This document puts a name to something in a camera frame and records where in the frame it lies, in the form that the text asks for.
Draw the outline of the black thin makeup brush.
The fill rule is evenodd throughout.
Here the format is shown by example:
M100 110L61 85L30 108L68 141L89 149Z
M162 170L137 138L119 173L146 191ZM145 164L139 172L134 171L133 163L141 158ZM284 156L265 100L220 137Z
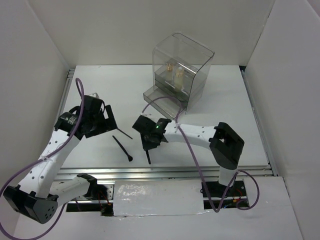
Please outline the black thin makeup brush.
M129 139L133 140L133 138L132 138L130 135L128 135L126 132L124 132L124 131L121 130L120 128L117 128L117 130L118 130L120 133L124 134L124 135L125 135L126 137L128 137Z

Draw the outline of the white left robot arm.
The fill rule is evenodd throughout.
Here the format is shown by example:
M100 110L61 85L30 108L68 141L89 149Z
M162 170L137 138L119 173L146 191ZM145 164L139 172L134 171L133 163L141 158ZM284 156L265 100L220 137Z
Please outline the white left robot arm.
M53 186L59 170L82 138L94 137L117 128L110 105L97 93L84 96L84 109L73 107L57 120L48 145L36 164L17 186L6 186L3 192L9 205L18 213L40 223L47 223L58 207L84 197L109 199L111 190L87 173Z

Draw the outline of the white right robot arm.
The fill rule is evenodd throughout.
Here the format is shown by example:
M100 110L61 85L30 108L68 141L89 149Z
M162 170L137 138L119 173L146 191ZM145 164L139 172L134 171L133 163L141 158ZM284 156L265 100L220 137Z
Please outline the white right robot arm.
M227 123L197 126L180 124L167 118L154 122L147 116L140 115L132 128L140 134L144 151L155 149L161 143L183 142L210 150L219 165L218 192L228 196L235 190L233 177L245 142Z

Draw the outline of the clear acrylic makeup organizer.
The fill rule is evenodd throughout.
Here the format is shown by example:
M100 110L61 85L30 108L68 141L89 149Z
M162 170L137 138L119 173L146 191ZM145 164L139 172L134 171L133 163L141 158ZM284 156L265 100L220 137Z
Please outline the clear acrylic makeup organizer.
M144 100L168 119L189 111L202 97L214 55L194 38L172 33L152 51L153 85Z

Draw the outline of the cream foundation bottle gold collar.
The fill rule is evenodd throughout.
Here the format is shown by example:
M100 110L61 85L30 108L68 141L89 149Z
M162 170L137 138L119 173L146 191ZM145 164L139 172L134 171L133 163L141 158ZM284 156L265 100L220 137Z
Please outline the cream foundation bottle gold collar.
M184 69L183 67L179 66L175 71L174 86L177 89L181 90L183 87L183 82L184 82Z

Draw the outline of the black fan makeup brush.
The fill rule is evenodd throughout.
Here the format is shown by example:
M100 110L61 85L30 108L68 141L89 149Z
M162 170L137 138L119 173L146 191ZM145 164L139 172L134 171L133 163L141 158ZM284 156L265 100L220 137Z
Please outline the black fan makeup brush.
M148 150L145 150L145 154L146 154L146 158L147 158L147 162L149 165L151 165L151 158L150 158L150 154Z

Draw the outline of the black small makeup brush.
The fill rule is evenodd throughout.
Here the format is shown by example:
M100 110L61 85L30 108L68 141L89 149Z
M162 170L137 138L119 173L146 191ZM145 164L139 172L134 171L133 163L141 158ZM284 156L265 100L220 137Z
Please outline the black small makeup brush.
M133 157L127 152L127 150L125 149L125 147L119 142L119 140L112 135L112 138L115 140L115 142L119 145L119 147L121 148L121 150L124 152L124 154L127 156L128 161L132 162L133 161Z

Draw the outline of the small gold cap bottle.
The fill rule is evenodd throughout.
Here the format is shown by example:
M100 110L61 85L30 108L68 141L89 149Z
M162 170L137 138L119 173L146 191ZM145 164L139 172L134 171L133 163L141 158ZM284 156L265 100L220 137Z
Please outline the small gold cap bottle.
M173 79L173 70L174 70L174 65L172 63L168 63L166 66L166 80L167 81L172 81Z

